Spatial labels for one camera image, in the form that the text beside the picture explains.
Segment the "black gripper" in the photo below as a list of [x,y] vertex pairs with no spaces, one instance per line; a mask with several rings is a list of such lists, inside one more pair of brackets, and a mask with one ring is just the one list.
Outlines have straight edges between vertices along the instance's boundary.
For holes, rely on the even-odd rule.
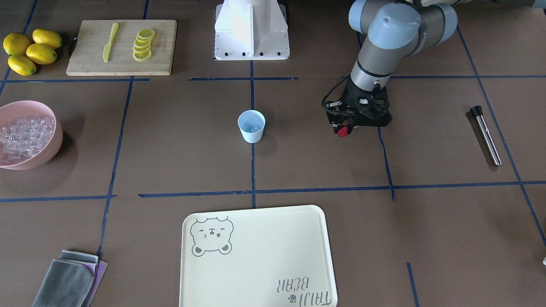
[[385,127],[392,120],[386,88],[363,90],[349,78],[341,101],[326,101],[326,116],[337,136],[349,136],[358,126]]

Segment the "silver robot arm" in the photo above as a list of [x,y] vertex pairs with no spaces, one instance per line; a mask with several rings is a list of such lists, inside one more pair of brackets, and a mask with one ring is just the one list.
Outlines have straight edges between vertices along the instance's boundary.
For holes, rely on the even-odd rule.
[[386,84],[406,56],[449,39],[458,16],[452,4],[419,0],[356,0],[349,25],[365,35],[347,84],[337,101],[322,108],[339,137],[360,126],[385,127],[392,120]]

